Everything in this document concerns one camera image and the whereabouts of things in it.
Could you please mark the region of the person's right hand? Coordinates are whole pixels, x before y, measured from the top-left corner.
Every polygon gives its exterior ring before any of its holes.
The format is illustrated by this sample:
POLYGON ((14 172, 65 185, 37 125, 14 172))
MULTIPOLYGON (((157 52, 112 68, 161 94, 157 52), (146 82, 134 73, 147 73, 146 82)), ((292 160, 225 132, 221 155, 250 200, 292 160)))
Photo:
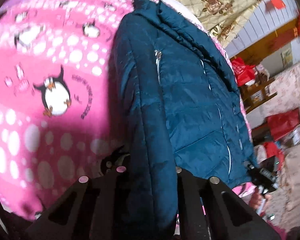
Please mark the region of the person's right hand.
POLYGON ((258 188, 256 187, 254 189, 253 194, 251 195, 250 200, 249 200, 249 206, 253 210, 256 211, 258 208, 260 208, 260 206, 262 204, 262 200, 265 200, 264 206, 263 206, 263 209, 262 209, 262 212, 265 212, 266 209, 267 209, 267 206, 270 203, 271 195, 270 194, 265 194, 264 196, 262 196, 262 194, 259 193, 258 188))

